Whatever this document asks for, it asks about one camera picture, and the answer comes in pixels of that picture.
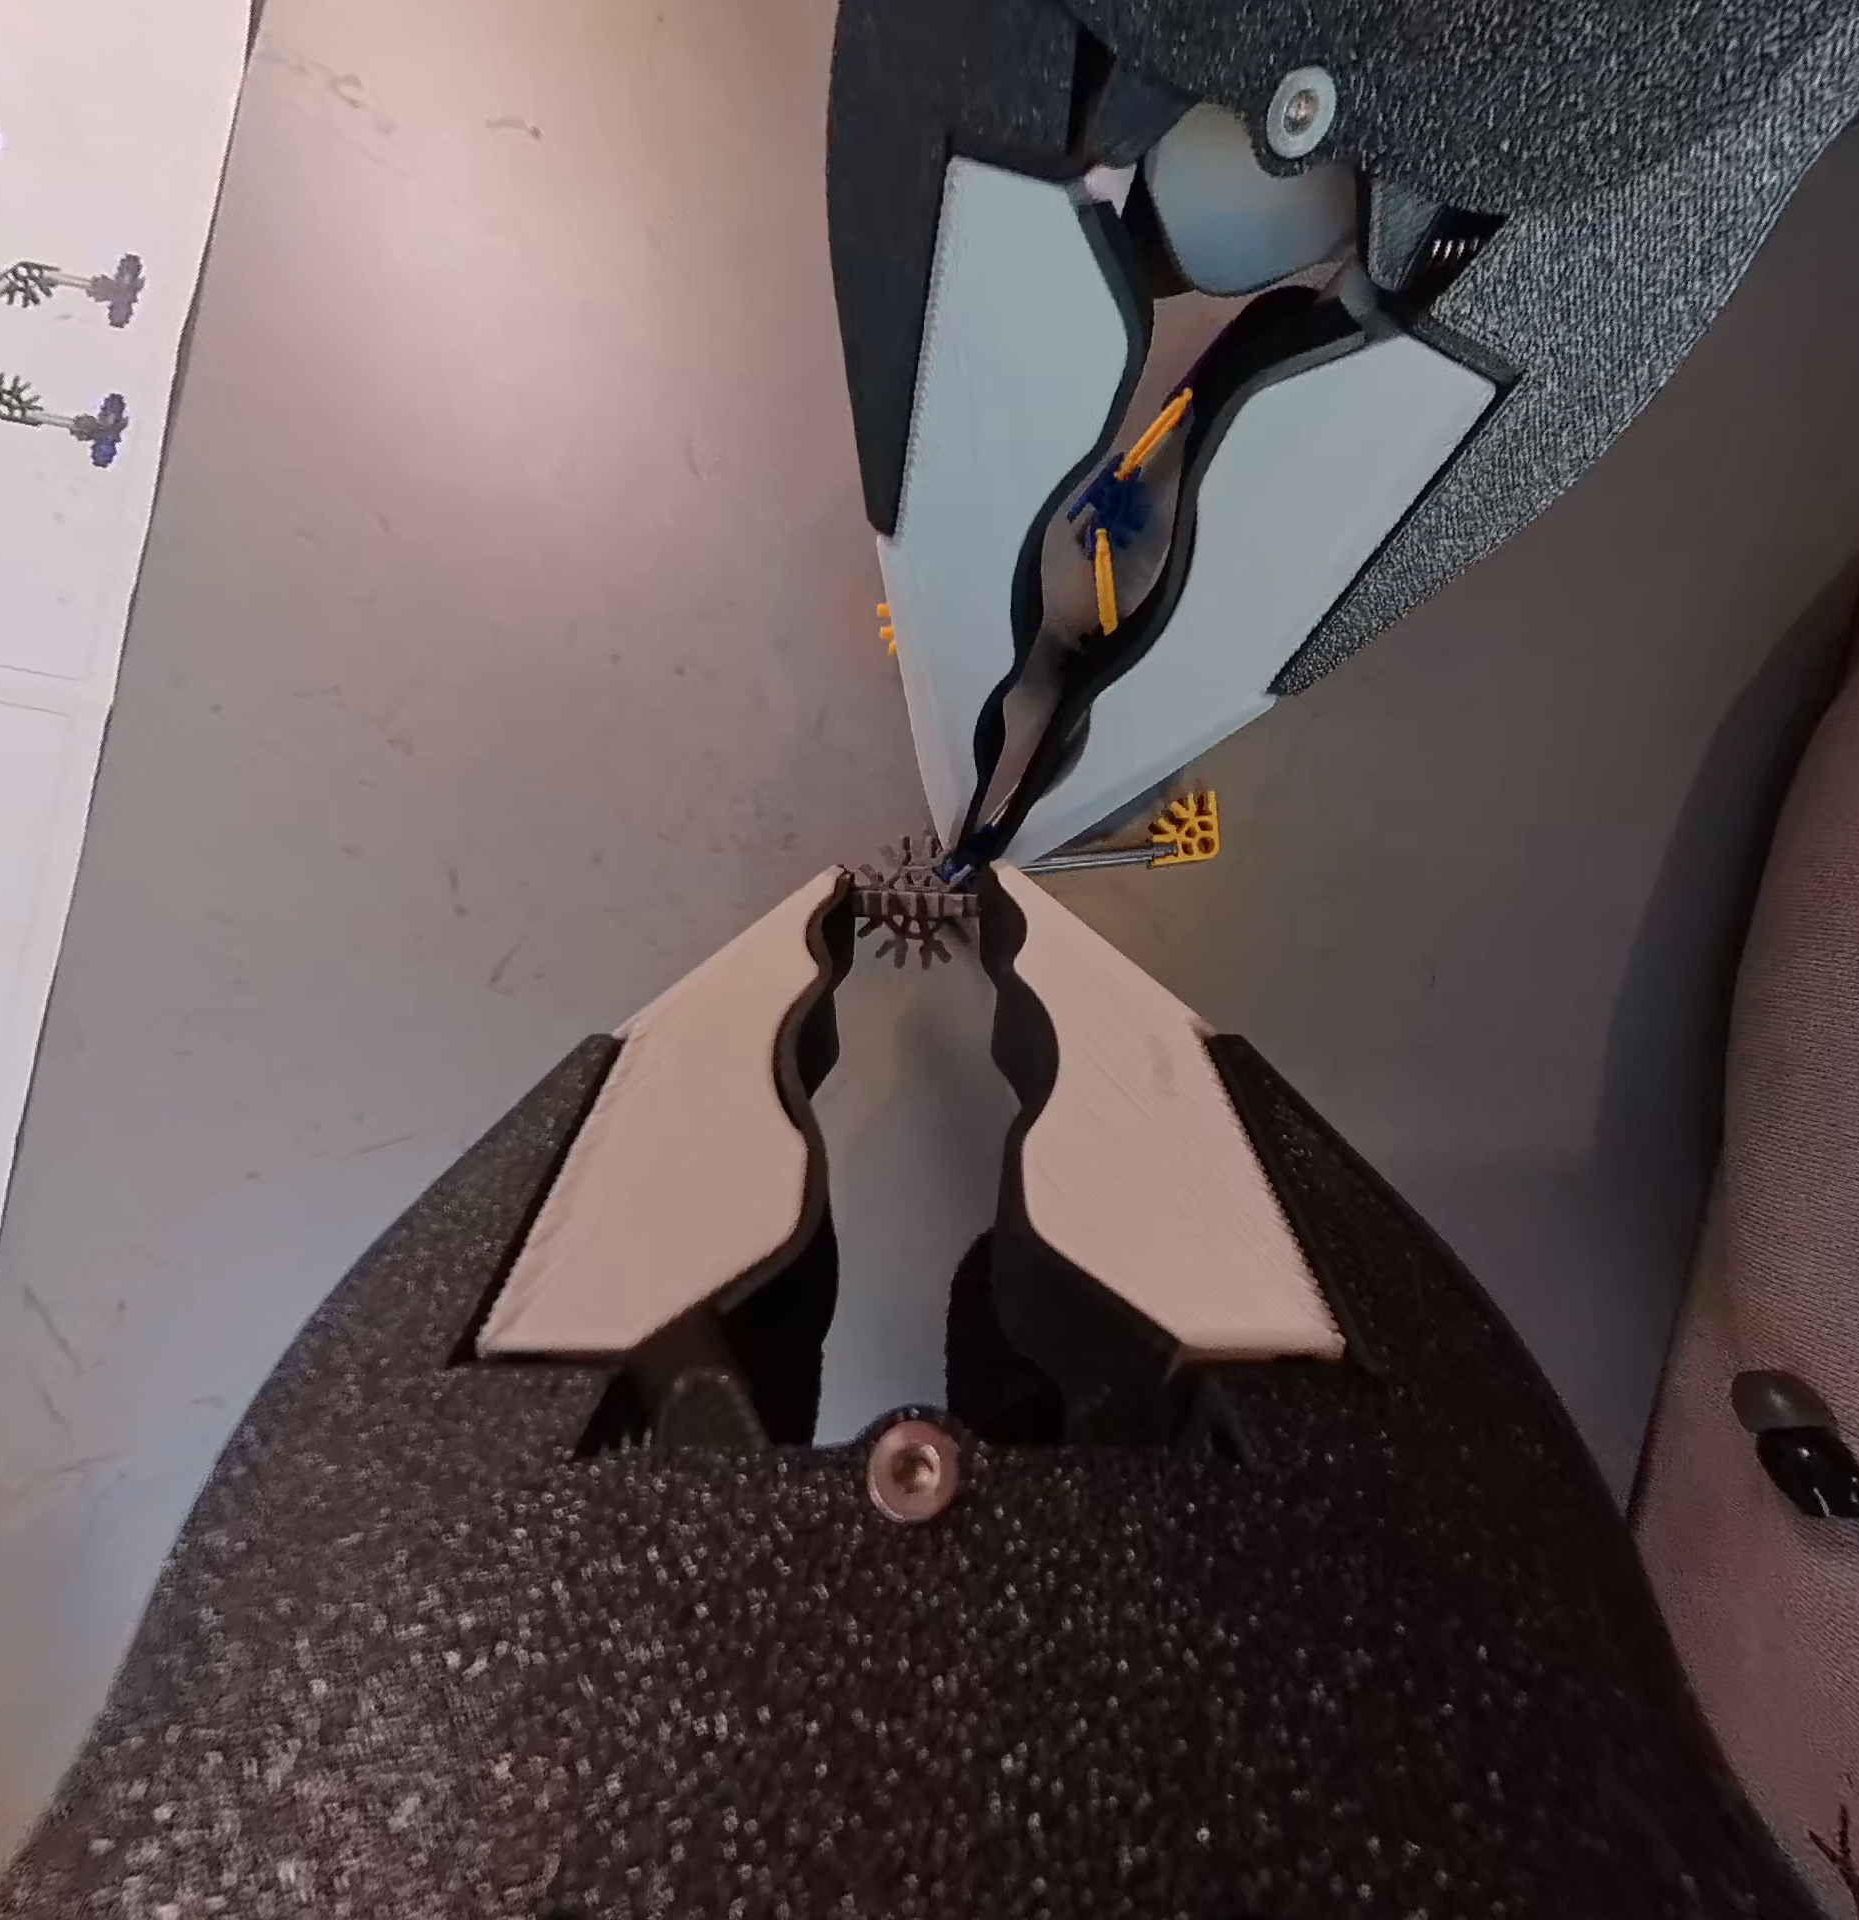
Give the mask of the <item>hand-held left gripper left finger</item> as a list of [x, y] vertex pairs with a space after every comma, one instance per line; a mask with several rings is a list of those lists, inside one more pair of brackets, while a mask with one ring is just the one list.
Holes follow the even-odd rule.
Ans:
[[606, 1370], [584, 1444], [812, 1444], [839, 1299], [818, 1092], [852, 877], [825, 867], [611, 1035], [470, 1358]]

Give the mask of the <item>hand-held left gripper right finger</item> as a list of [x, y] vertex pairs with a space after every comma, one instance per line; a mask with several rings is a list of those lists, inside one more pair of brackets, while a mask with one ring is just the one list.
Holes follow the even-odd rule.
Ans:
[[1072, 1438], [1157, 1438], [1192, 1381], [1348, 1358], [1220, 1030], [1017, 867], [982, 877], [1013, 1092], [992, 1293]]

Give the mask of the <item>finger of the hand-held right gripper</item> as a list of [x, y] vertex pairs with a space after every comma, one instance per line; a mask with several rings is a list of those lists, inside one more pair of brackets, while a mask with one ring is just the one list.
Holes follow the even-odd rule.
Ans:
[[1042, 537], [1101, 461], [1152, 344], [1111, 204], [944, 167], [894, 534], [876, 538], [932, 822], [982, 782], [975, 722], [1042, 615]]
[[1187, 389], [1160, 570], [1070, 671], [988, 859], [1053, 851], [1268, 709], [1499, 399], [1389, 316], [1302, 288], [1246, 304]]

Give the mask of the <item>multicolour rod and connector assembly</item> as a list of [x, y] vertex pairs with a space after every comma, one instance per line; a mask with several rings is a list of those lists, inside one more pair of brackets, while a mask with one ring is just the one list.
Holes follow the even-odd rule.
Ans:
[[[1042, 725], [1056, 715], [1070, 671], [1085, 661], [1094, 640], [1113, 632], [1117, 621], [1138, 604], [1160, 570], [1174, 496], [1152, 484], [1152, 467], [1160, 467], [1180, 449], [1187, 405], [1192, 389], [1182, 383], [1132, 447], [1105, 449], [1101, 461], [1061, 502], [1042, 537], [1038, 586], [1032, 588], [1042, 627], [1030, 643], [1013, 645], [1013, 671], [997, 682], [975, 722], [982, 782], [954, 838], [944, 838], [929, 819], [929, 830], [942, 838], [944, 877], [950, 882], [969, 885], [992, 864], [988, 826], [1001, 817], [1017, 779], [1025, 772]], [[881, 621], [898, 656], [885, 600]], [[1113, 817], [1122, 817], [1142, 797], [1122, 804]]]

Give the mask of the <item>grey connector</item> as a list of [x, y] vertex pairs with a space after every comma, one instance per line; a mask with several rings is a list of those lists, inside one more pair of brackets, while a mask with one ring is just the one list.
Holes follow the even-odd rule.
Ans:
[[902, 835], [852, 877], [855, 941], [894, 968], [950, 962], [966, 943], [982, 903], [966, 882], [944, 877], [944, 848], [935, 830]]

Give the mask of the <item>person's torso in beige sweater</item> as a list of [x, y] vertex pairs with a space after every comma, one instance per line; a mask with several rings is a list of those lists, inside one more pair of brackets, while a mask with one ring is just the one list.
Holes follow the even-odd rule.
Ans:
[[1859, 1457], [1859, 556], [1725, 715], [1671, 857], [1715, 890], [1705, 1164], [1630, 1529], [1731, 1774], [1859, 1916], [1859, 1522], [1791, 1505], [1731, 1410], [1798, 1373]]

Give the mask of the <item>white toy instruction sheet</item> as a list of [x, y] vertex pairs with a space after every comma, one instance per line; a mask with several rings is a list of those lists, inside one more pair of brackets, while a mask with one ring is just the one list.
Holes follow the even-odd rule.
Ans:
[[260, 3], [0, 3], [0, 1232]]

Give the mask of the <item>black drawstring with toggle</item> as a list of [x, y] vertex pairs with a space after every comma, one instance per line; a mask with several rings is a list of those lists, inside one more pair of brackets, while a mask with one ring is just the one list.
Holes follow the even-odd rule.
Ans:
[[1859, 1457], [1827, 1403], [1798, 1373], [1749, 1368], [1731, 1410], [1780, 1495], [1809, 1518], [1859, 1522]]

